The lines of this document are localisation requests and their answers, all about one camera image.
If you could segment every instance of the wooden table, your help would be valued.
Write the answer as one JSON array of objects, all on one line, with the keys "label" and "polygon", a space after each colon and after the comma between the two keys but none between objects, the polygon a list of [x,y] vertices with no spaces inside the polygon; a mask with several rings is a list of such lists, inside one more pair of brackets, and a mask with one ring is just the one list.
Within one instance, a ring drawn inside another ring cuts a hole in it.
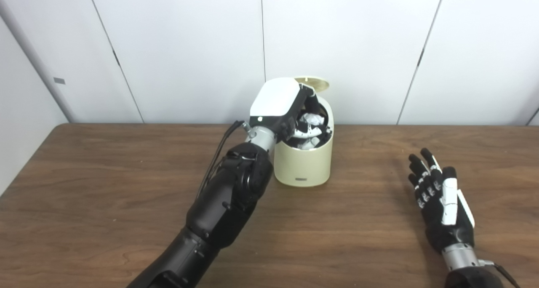
[{"label": "wooden table", "polygon": [[[183,227],[225,129],[54,129],[0,198],[0,286],[125,287]],[[323,186],[272,179],[199,287],[442,288],[446,267],[407,181],[408,154],[423,146],[456,167],[478,256],[536,287],[539,127],[373,125],[337,126]]]}]

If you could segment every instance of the white wall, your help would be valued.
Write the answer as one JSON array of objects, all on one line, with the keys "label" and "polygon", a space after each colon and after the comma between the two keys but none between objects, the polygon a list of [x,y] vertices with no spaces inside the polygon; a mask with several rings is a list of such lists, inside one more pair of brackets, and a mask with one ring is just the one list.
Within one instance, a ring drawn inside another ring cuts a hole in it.
[{"label": "white wall", "polygon": [[147,123],[246,119],[264,83],[260,0],[94,0]]},{"label": "white wall", "polygon": [[140,123],[138,104],[230,123],[297,75],[329,80],[337,123],[522,125],[539,107],[539,0],[443,0],[419,67],[440,0],[4,1],[75,121]]},{"label": "white wall", "polygon": [[539,113],[531,119],[529,125],[539,125]]},{"label": "white wall", "polygon": [[443,0],[401,124],[525,125],[539,107],[539,0]]},{"label": "white wall", "polygon": [[268,79],[317,75],[337,123],[395,124],[439,0],[262,0]]},{"label": "white wall", "polygon": [[[140,123],[92,0],[0,0],[0,15],[77,122]],[[53,77],[65,85],[52,82]]]},{"label": "white wall", "polygon": [[0,19],[0,194],[56,126],[66,122]]}]

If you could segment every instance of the trash can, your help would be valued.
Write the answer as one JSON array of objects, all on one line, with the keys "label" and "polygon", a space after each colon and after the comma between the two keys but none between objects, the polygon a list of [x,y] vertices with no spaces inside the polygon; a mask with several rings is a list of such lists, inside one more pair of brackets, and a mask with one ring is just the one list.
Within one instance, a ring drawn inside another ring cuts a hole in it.
[{"label": "trash can", "polygon": [[313,187],[325,183],[331,173],[331,152],[333,150],[334,119],[329,103],[318,94],[329,87],[320,77],[295,77],[299,83],[312,86],[317,93],[324,124],[331,131],[325,144],[318,148],[301,150],[279,142],[275,146],[275,177],[283,184],[294,187]]}]

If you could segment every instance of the white lid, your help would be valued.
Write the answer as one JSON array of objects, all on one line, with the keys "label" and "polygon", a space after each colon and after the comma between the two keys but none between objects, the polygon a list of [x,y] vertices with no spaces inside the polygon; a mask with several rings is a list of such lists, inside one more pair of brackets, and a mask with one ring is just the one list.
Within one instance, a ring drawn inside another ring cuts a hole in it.
[{"label": "white lid", "polygon": [[304,83],[307,86],[311,86],[317,93],[329,88],[329,82],[321,77],[303,76],[294,77],[294,79],[298,81],[298,83]]}]

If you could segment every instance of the black cable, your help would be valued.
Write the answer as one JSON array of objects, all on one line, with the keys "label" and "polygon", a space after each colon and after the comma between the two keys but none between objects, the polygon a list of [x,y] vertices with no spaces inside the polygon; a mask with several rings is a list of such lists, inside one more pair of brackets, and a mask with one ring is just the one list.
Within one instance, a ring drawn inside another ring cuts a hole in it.
[{"label": "black cable", "polygon": [[502,274],[502,276],[504,276],[513,286],[515,286],[516,288],[520,288],[520,286],[518,286],[518,284],[516,283],[516,280],[514,278],[512,278],[512,276],[507,272],[507,270],[504,269],[504,267],[498,265],[498,264],[494,264],[494,267],[496,268],[496,270],[498,272],[500,272]]},{"label": "black cable", "polygon": [[238,128],[240,127],[242,124],[244,123],[244,121],[235,121],[230,127],[229,129],[227,129],[227,131],[225,132],[225,134],[223,135],[223,138],[221,139],[221,142],[219,143],[219,146],[217,146],[217,150],[215,151],[215,154],[213,156],[213,159],[211,160],[211,163],[210,163],[210,166],[208,167],[208,169],[206,170],[206,174],[204,175],[204,178],[202,179],[202,182],[200,183],[200,186],[198,187],[198,192],[197,192],[197,196],[196,198],[198,198],[198,196],[200,196],[200,194],[202,193],[202,190],[204,190],[204,187],[206,187],[206,185],[208,184],[208,181],[210,180],[210,177],[211,175],[213,175],[215,169],[214,169],[214,166],[215,166],[215,162],[217,161],[217,158],[219,157],[219,155],[221,155],[221,150],[223,148],[223,145],[225,144],[225,142],[227,141],[227,138],[229,138],[229,136]]}]

